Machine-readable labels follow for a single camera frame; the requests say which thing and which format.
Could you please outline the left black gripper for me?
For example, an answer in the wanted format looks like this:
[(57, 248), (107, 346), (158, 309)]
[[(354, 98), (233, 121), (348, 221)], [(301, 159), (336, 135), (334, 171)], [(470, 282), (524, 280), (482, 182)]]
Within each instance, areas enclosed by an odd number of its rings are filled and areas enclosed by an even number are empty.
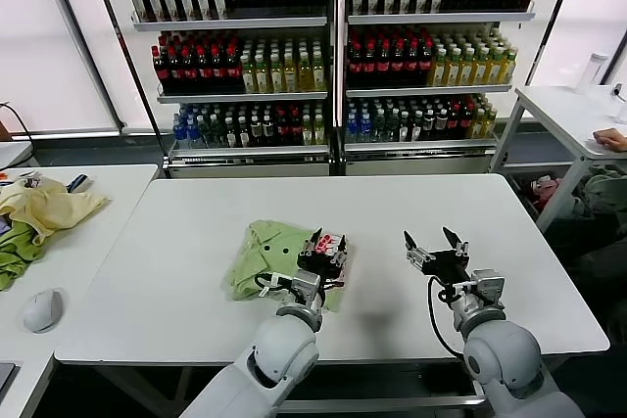
[(346, 236), (342, 236), (336, 253), (328, 255), (316, 250), (321, 233), (322, 228), (318, 228), (305, 240), (297, 265), (300, 269), (317, 275), (322, 283), (335, 282), (341, 277), (348, 256)]

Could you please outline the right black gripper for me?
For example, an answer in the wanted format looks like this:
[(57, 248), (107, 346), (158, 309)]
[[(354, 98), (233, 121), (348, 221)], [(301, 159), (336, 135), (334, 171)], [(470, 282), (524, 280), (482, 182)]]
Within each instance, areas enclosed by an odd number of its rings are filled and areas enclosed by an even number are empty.
[(445, 238), (454, 251), (429, 253), (419, 247), (408, 231), (404, 232), (407, 259), (417, 269), (423, 268), (426, 276), (435, 276), (439, 281), (468, 281), (466, 268), (469, 263), (468, 242), (463, 241), (451, 229), (444, 227)]

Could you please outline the person hand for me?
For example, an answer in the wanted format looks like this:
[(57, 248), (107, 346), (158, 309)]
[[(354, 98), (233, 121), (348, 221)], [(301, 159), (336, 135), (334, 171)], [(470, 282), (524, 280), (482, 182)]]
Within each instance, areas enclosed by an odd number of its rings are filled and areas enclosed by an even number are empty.
[(622, 153), (627, 150), (627, 137), (615, 128), (595, 131), (593, 136), (598, 144), (612, 152)]

